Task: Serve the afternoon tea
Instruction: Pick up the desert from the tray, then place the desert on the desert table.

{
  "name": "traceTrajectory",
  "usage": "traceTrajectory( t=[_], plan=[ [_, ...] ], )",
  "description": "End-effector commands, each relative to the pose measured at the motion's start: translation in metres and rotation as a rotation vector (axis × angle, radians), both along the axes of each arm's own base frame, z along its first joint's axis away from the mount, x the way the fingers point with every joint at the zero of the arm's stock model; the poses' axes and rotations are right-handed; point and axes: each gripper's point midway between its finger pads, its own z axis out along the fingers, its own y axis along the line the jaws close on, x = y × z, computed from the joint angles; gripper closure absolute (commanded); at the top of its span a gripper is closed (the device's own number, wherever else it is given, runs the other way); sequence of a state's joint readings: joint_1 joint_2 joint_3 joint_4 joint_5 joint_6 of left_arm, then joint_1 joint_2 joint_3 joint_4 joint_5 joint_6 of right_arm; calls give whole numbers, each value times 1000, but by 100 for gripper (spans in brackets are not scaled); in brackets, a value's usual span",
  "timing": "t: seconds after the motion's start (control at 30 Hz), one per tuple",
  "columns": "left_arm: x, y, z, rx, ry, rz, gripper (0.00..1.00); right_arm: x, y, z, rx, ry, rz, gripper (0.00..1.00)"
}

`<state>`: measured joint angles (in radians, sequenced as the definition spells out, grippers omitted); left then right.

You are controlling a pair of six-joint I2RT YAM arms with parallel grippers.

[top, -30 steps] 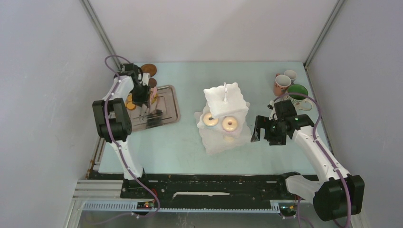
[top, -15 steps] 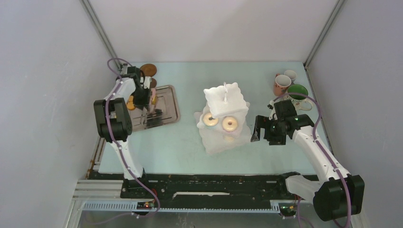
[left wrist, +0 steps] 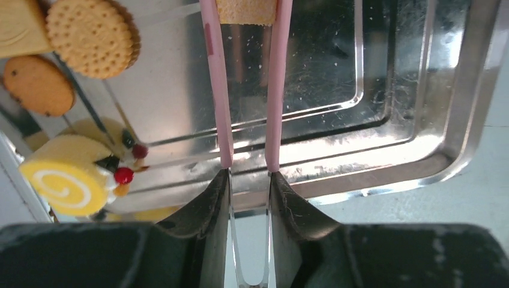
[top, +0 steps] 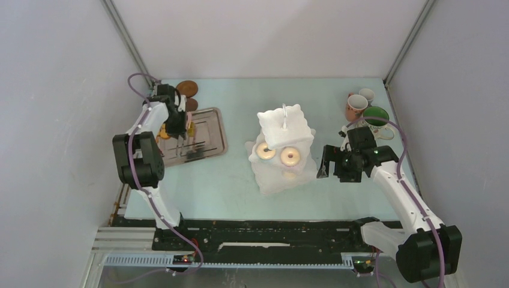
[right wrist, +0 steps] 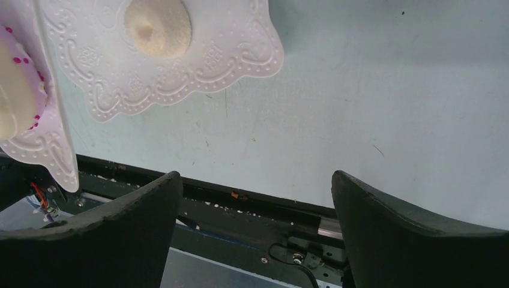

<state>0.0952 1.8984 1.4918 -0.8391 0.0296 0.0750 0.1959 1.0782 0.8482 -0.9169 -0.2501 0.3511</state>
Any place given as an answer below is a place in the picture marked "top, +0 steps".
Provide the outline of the white frosted donut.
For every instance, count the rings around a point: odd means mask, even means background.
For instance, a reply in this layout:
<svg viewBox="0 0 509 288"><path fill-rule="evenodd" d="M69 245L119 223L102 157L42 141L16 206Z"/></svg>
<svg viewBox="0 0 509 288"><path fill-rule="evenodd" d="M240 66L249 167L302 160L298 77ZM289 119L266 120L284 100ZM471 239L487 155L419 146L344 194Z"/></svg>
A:
<svg viewBox="0 0 509 288"><path fill-rule="evenodd" d="M301 154L297 148L285 147L280 154L280 161L287 167L296 166L301 160Z"/></svg>

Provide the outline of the small orange round cookie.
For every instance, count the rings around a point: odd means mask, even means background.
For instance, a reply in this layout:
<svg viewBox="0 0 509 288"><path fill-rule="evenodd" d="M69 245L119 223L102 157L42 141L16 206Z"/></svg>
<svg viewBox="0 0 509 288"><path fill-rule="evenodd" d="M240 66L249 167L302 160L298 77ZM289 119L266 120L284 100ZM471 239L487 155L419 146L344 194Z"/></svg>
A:
<svg viewBox="0 0 509 288"><path fill-rule="evenodd" d="M171 138L171 136L166 132L166 125L163 124L158 132L158 138L168 140Z"/></svg>

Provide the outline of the white three-tier cake stand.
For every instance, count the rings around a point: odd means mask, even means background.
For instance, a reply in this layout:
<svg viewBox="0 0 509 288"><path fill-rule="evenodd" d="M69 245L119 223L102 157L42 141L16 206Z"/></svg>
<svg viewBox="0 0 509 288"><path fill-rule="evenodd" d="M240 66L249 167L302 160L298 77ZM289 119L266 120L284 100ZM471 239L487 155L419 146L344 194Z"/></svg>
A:
<svg viewBox="0 0 509 288"><path fill-rule="evenodd" d="M260 193L275 194L313 181L318 170L310 148L316 130L309 127L301 106L284 104L257 117L260 133L245 148Z"/></svg>

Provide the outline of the white chocolate-hole donut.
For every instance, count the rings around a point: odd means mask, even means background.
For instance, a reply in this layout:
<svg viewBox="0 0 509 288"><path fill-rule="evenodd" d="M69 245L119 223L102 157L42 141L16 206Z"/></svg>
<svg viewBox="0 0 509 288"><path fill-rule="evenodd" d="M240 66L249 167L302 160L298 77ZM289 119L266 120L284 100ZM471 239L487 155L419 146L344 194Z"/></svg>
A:
<svg viewBox="0 0 509 288"><path fill-rule="evenodd" d="M262 143L258 144L255 152L256 152L256 155L261 160L270 160L270 159L274 158L274 156L276 155L276 151L270 149L266 142L262 142Z"/></svg>

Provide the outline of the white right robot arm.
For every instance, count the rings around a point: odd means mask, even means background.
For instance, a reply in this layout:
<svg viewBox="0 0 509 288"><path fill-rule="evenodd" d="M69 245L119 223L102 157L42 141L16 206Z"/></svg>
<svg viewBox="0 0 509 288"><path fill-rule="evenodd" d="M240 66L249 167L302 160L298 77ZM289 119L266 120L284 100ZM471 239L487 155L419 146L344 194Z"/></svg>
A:
<svg viewBox="0 0 509 288"><path fill-rule="evenodd" d="M399 233L375 217L361 218L349 234L351 247L380 249L396 261L409 283L435 277L444 281L456 273L462 234L426 205L402 172L400 157L390 146L379 146L367 127L344 126L339 135L344 138L341 146L324 146L316 177L334 175L342 183L360 183L366 175L381 189L403 229Z"/></svg>

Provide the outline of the yellow cake with berries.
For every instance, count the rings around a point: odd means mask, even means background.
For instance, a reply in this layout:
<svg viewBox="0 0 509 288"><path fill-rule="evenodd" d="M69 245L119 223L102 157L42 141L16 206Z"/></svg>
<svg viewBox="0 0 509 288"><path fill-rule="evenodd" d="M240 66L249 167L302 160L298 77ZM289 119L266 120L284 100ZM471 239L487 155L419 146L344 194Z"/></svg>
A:
<svg viewBox="0 0 509 288"><path fill-rule="evenodd" d="M194 137L196 134L196 126L193 121L191 121L189 127L187 128L187 135L188 137Z"/></svg>

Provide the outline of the pink-tipped metal tongs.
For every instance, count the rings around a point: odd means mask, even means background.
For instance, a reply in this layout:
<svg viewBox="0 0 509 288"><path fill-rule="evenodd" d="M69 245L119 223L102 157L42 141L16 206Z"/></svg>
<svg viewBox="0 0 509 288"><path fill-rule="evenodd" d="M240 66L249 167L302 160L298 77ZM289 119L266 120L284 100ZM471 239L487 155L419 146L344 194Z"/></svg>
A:
<svg viewBox="0 0 509 288"><path fill-rule="evenodd" d="M184 148L185 147L193 147L194 144L195 144L195 136L196 136L196 127L195 127L195 124L193 122L193 113L192 112L187 112L186 114L186 131L185 133L181 136L181 150L180 150L180 155L182 155L184 153Z"/></svg>

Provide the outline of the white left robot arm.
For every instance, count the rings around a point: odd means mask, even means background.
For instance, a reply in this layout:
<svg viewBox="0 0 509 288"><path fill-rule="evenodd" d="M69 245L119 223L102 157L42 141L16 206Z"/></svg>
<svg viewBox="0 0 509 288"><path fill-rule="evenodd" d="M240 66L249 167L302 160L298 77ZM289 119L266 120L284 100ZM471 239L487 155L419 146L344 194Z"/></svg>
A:
<svg viewBox="0 0 509 288"><path fill-rule="evenodd" d="M112 145L120 181L137 191L146 200L155 216L156 226L171 229L166 241L176 250L190 242L188 231L177 227L181 221L178 208L162 195L161 181L165 166L156 137L164 128L167 135L186 138L187 98L169 84L159 84L152 96L145 99L142 113L124 134L113 137Z"/></svg>

